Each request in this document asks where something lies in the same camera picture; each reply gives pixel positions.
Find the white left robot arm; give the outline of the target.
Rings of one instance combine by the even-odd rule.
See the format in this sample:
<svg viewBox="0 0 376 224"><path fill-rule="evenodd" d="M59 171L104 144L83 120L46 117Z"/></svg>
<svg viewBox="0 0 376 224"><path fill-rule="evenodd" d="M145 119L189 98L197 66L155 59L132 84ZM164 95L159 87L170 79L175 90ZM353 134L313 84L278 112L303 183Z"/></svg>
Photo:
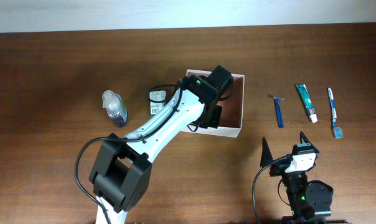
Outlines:
<svg viewBox="0 0 376 224"><path fill-rule="evenodd" d="M186 126L217 128L232 74L217 66L210 75L189 75L168 104L123 138L111 134L102 144L89 175L98 203L97 223L124 223L148 189L157 155Z"/></svg>

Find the clear hand sanitizer bottle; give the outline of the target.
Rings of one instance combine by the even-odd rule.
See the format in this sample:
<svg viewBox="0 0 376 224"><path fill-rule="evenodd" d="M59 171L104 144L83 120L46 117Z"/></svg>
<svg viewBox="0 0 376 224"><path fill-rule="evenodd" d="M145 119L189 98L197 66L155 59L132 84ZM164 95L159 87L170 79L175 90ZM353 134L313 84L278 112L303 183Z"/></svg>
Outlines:
<svg viewBox="0 0 376 224"><path fill-rule="evenodd" d="M106 90L102 94L102 100L103 108L106 109L115 126L118 128L125 126L128 120L128 110L120 95Z"/></svg>

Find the blue disposable razor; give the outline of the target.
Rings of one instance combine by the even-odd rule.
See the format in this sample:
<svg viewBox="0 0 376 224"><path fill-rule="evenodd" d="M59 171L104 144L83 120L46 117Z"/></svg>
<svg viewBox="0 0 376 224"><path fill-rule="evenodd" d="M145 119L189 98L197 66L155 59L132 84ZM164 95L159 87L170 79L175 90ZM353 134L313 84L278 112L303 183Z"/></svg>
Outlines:
<svg viewBox="0 0 376 224"><path fill-rule="evenodd" d="M282 116L281 108L279 106L279 102L283 101L284 98L273 96L273 100L274 100L274 105L275 105L278 127L282 129L282 128L284 128L284 123L283 123L283 116Z"/></svg>

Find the blue white toothbrush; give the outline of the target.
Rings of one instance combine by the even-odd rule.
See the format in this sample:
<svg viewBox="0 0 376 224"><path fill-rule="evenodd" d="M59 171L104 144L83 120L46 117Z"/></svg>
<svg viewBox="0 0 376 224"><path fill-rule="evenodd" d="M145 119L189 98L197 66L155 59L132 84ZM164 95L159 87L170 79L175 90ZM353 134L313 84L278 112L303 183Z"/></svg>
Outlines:
<svg viewBox="0 0 376 224"><path fill-rule="evenodd" d="M332 133L335 139L341 139L343 138L343 132L340 127L337 126L337 113L336 113L336 107L334 102L334 95L331 88L327 89L328 95L329 95L329 102L331 106L331 115L332 115Z"/></svg>

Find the green white soap box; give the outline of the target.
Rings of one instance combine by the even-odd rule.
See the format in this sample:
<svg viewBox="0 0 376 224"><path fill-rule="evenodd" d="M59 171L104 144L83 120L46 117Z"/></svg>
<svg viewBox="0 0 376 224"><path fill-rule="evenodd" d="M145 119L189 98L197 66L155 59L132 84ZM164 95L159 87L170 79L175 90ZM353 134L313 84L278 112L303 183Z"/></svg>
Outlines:
<svg viewBox="0 0 376 224"><path fill-rule="evenodd" d="M165 90L160 91L150 91L150 115L156 115L160 110L166 105L167 93Z"/></svg>

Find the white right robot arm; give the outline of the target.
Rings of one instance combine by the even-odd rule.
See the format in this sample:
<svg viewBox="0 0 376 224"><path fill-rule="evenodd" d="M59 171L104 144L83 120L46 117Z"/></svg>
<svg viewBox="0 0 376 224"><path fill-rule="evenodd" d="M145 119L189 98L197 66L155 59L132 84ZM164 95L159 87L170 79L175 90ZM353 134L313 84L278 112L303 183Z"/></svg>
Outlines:
<svg viewBox="0 0 376 224"><path fill-rule="evenodd" d="M293 146L291 153L273 159L267 140L263 138L261 171L269 168L270 176L281 177L280 183L284 185L291 215L282 217L280 223L327 223L334 189L320 180L308 180L306 172L316 166L319 150L303 132L299 139L300 143Z"/></svg>

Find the white cardboard box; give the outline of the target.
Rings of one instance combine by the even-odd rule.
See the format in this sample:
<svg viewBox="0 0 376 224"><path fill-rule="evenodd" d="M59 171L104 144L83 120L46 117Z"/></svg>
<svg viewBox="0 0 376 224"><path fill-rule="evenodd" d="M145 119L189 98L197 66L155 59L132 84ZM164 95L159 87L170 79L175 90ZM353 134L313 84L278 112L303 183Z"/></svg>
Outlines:
<svg viewBox="0 0 376 224"><path fill-rule="evenodd" d="M182 130L184 132L235 138L242 128L245 76L232 74L235 91L230 98L218 102L218 105L222 106L218 128L204 129L200 128L197 122L204 110L204 104L199 101L200 93L197 87L197 79L200 75L208 76L210 73L202 70L188 70L183 78L184 93L181 106L185 108L185 113L195 120L187 123Z"/></svg>

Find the green toothpaste tube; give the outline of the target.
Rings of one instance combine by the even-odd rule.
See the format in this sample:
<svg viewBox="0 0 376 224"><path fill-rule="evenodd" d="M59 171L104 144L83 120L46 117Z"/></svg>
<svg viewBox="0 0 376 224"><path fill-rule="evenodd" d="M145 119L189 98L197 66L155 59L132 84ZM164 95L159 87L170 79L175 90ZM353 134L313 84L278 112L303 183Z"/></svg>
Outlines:
<svg viewBox="0 0 376 224"><path fill-rule="evenodd" d="M316 111L314 109L314 105L311 101L311 98L309 96L308 89L306 88L306 85L305 84L299 84L299 85L296 85L296 88L297 88L298 93L299 93L299 95L302 99L304 108L306 109L306 112L308 114L310 121L312 123L316 123L317 122Z"/></svg>

